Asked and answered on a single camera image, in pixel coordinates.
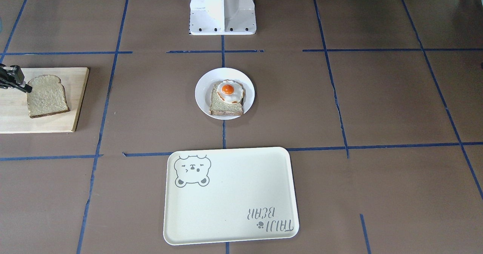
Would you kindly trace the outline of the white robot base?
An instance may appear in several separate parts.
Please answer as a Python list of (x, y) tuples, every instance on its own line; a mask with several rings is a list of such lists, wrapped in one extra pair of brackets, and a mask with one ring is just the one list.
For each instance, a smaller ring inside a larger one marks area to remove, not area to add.
[(252, 35), (256, 31), (254, 0), (190, 0), (191, 35)]

